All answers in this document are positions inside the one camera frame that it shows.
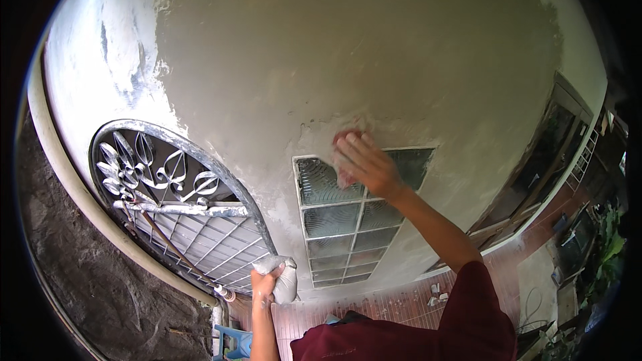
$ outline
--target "red shirt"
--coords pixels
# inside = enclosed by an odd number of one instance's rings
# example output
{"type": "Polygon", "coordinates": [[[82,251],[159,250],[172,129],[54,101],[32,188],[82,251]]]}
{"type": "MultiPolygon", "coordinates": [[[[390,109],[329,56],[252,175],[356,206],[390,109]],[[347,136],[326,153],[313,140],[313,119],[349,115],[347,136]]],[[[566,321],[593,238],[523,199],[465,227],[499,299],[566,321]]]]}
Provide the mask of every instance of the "red shirt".
{"type": "Polygon", "coordinates": [[[292,341],[294,361],[515,360],[517,337],[483,263],[464,265],[437,330],[389,321],[319,325],[292,341]]]}

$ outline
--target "hand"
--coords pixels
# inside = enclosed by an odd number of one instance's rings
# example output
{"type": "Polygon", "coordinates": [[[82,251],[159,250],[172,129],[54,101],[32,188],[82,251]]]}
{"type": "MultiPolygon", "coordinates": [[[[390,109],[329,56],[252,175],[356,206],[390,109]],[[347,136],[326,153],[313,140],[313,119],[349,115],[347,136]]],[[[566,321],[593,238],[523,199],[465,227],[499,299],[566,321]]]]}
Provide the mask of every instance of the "hand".
{"type": "Polygon", "coordinates": [[[339,168],[353,175],[374,195],[393,201],[406,187],[397,166],[379,148],[368,133],[361,138],[353,132],[336,141],[334,161],[339,168]]]}
{"type": "Polygon", "coordinates": [[[260,274],[256,270],[252,269],[252,272],[250,272],[250,280],[252,282],[252,300],[259,301],[262,307],[274,301],[272,291],[277,283],[277,277],[283,273],[284,269],[285,263],[280,264],[277,269],[274,269],[266,275],[260,274]]]}

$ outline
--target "frosted glass pane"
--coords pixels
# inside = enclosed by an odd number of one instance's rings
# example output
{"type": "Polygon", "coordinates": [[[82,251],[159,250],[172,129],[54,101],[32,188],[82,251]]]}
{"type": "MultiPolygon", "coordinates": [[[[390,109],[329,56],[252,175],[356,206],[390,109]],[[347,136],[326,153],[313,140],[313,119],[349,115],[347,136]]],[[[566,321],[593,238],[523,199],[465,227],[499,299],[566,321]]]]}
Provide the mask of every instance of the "frosted glass pane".
{"type": "Polygon", "coordinates": [[[324,270],[345,267],[347,262],[348,255],[339,255],[310,260],[310,266],[312,267],[312,270],[324,270]]]}
{"type": "Polygon", "coordinates": [[[319,238],[308,241],[310,258],[323,258],[331,255],[342,255],[350,252],[352,236],[319,238]]]}
{"type": "MultiPolygon", "coordinates": [[[[413,191],[417,191],[421,187],[421,183],[424,182],[428,161],[433,151],[434,148],[395,149],[387,150],[386,153],[397,165],[401,180],[409,185],[413,191]]],[[[368,198],[373,197],[374,195],[368,193],[368,198]]]]}
{"type": "Polygon", "coordinates": [[[365,233],[357,234],[354,250],[360,251],[363,249],[371,249],[376,247],[384,247],[389,245],[392,238],[399,228],[381,229],[375,231],[366,231],[365,233]]]}
{"type": "Polygon", "coordinates": [[[336,286],[341,284],[341,279],[334,279],[334,280],[325,280],[325,281],[314,281],[312,285],[315,288],[319,287],[328,287],[328,286],[336,286]]]}
{"type": "Polygon", "coordinates": [[[359,230],[387,228],[401,224],[403,219],[403,215],[397,211],[397,208],[386,201],[373,201],[365,203],[363,207],[363,219],[359,230]]]}
{"type": "Polygon", "coordinates": [[[303,211],[308,237],[326,237],[354,232],[359,204],[324,206],[303,211]]]}
{"type": "Polygon", "coordinates": [[[345,279],[343,279],[343,284],[347,285],[348,283],[356,283],[358,281],[364,281],[364,280],[367,280],[368,277],[370,277],[369,273],[368,274],[359,275],[359,276],[346,277],[345,279]]]}
{"type": "Polygon", "coordinates": [[[299,187],[303,205],[340,203],[360,199],[363,185],[356,183],[342,190],[336,185],[336,172],[329,164],[317,157],[297,160],[299,187]]]}
{"type": "Polygon", "coordinates": [[[346,276],[356,276],[358,274],[370,273],[377,266],[378,262],[368,263],[367,265],[353,266],[348,268],[346,276]]]}
{"type": "Polygon", "coordinates": [[[320,280],[340,279],[341,277],[343,277],[344,270],[345,269],[330,269],[330,270],[322,270],[321,272],[312,272],[312,280],[320,281],[320,280]]]}
{"type": "Polygon", "coordinates": [[[362,251],[361,253],[352,253],[350,257],[349,266],[362,265],[364,263],[370,263],[378,261],[383,256],[383,253],[386,252],[385,248],[371,249],[368,251],[362,251]]]}

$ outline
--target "tiled floor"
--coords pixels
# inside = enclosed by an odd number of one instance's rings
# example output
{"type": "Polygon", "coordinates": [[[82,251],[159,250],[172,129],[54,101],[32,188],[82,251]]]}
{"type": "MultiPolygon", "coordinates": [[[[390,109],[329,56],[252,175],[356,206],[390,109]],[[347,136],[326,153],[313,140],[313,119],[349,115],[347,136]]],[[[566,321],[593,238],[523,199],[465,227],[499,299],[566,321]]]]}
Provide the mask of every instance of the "tiled floor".
{"type": "MultiPolygon", "coordinates": [[[[519,324],[519,285],[517,265],[553,236],[552,226],[562,212],[571,217],[576,209],[588,201],[581,188],[575,195],[564,185],[555,198],[520,237],[484,256],[500,306],[513,325],[519,324]]],[[[303,336],[306,330],[324,322],[327,314],[343,317],[347,310],[354,310],[373,319],[385,319],[418,328],[437,329],[444,303],[428,306],[430,287],[440,284],[440,292],[450,292],[455,273],[447,271],[428,279],[415,281],[396,288],[381,290],[352,298],[326,303],[293,303],[272,305],[277,341],[282,361],[292,361],[290,342],[303,336]]],[[[252,330],[248,301],[237,299],[231,304],[230,316],[241,323],[241,328],[252,330]]]]}

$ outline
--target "dirt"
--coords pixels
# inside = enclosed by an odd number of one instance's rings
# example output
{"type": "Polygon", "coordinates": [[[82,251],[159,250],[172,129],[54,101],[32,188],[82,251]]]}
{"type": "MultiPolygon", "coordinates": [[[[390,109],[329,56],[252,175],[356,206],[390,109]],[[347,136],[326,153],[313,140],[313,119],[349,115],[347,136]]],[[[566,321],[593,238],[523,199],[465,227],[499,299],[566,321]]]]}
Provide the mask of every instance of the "dirt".
{"type": "Polygon", "coordinates": [[[60,184],[29,116],[17,144],[19,198],[31,248],[85,338],[112,360],[210,360],[211,309],[120,253],[60,184]]]}

